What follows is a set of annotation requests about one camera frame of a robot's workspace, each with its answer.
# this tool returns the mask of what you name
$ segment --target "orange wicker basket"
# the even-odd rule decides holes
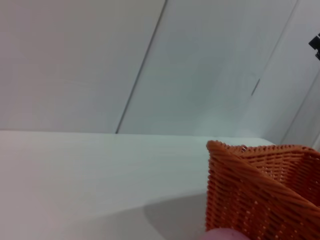
[[[252,240],[320,240],[320,153],[298,145],[209,141],[206,230]]]

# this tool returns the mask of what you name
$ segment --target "white table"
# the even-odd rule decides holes
[[[0,131],[1,240],[192,240],[206,142],[260,138]]]

